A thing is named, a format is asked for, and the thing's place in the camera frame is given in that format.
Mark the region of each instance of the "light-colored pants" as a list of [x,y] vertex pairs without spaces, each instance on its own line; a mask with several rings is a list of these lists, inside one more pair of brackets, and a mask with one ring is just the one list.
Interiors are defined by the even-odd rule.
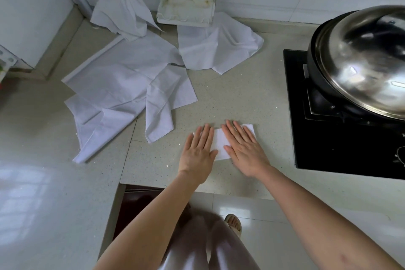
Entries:
[[[211,237],[212,250],[208,263],[206,245]],[[204,218],[195,216],[171,245],[160,270],[260,270],[241,240],[218,220],[209,232]]]

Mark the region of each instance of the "black gas stove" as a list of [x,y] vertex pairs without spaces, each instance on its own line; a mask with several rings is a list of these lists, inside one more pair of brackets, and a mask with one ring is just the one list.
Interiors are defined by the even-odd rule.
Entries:
[[328,102],[309,78],[306,51],[284,50],[284,64],[297,168],[405,179],[405,133]]

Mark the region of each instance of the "stainless steel lid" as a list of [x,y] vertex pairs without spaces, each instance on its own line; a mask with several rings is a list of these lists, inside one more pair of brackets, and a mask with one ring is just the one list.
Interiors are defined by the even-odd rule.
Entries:
[[364,109],[405,120],[405,6],[354,12],[321,41],[318,66],[335,89]]

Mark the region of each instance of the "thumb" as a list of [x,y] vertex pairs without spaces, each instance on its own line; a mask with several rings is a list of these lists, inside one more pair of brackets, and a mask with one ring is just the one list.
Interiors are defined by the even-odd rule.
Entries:
[[209,153],[209,157],[211,158],[212,162],[214,162],[215,157],[218,155],[218,150],[213,150]]
[[224,145],[224,150],[230,155],[230,158],[232,159],[233,162],[235,162],[238,157],[236,156],[236,153],[234,149],[228,145]]

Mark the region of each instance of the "kitchen counter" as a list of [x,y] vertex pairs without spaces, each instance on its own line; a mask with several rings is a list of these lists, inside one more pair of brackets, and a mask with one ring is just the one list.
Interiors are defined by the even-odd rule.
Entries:
[[[168,32],[161,36],[177,45],[176,30],[166,29]],[[296,30],[296,35],[283,30],[277,34],[259,33],[265,39],[261,50],[222,76],[212,69],[188,71],[198,101],[174,110],[175,129],[153,144],[148,144],[144,136],[144,113],[138,117],[120,182],[167,186],[176,176],[187,134],[198,125],[210,123],[219,128],[225,119],[231,119],[252,123],[270,162],[331,206],[404,213],[403,180],[295,167],[283,49],[306,50],[312,35],[311,30]],[[230,160],[216,161],[207,181],[197,191],[272,199],[261,183],[246,178]]]
[[[0,92],[1,269],[91,269],[100,252],[119,182],[165,187],[175,177],[187,133],[226,118],[252,123],[270,161],[335,207],[405,213],[405,182],[298,170],[282,51],[306,49],[311,28],[259,23],[263,48],[220,76],[189,71],[198,102],[173,111],[175,130],[149,145],[144,114],[87,164],[72,159],[79,146],[64,101],[73,91],[60,80],[114,35],[84,21],[49,81],[3,81]],[[175,30],[162,37],[176,44]],[[271,199],[230,160],[216,161],[201,192]]]

